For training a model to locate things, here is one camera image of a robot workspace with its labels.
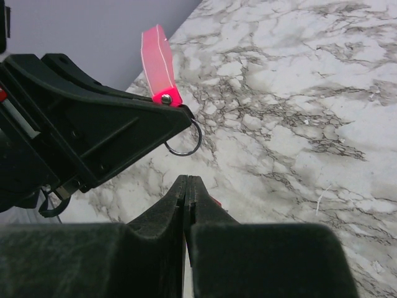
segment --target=gray background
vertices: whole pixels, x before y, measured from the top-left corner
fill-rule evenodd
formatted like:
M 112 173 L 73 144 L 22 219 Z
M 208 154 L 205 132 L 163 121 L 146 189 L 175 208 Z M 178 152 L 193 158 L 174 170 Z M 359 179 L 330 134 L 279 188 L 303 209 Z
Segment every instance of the gray background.
M 64 53 L 102 84 L 125 90 L 142 71 L 141 33 L 170 37 L 201 0 L 6 0 L 8 53 Z

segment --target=marble table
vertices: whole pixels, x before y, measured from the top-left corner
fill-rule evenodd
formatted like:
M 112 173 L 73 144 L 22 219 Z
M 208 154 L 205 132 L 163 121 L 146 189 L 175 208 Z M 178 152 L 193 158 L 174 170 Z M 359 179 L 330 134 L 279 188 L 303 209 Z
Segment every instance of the marble table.
M 199 175 L 240 222 L 329 226 L 361 297 L 397 297 L 397 2 L 204 0 L 170 43 L 203 146 L 157 148 L 62 221 L 128 222 Z

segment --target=marble countertop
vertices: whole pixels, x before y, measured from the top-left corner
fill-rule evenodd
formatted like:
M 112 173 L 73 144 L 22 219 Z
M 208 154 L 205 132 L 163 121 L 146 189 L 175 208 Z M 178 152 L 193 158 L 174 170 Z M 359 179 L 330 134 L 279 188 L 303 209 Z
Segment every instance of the marble countertop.
M 331 227 L 361 297 L 397 297 L 397 2 L 204 0 L 170 43 L 201 149 L 157 148 L 63 222 L 128 222 L 199 175 L 240 222 Z

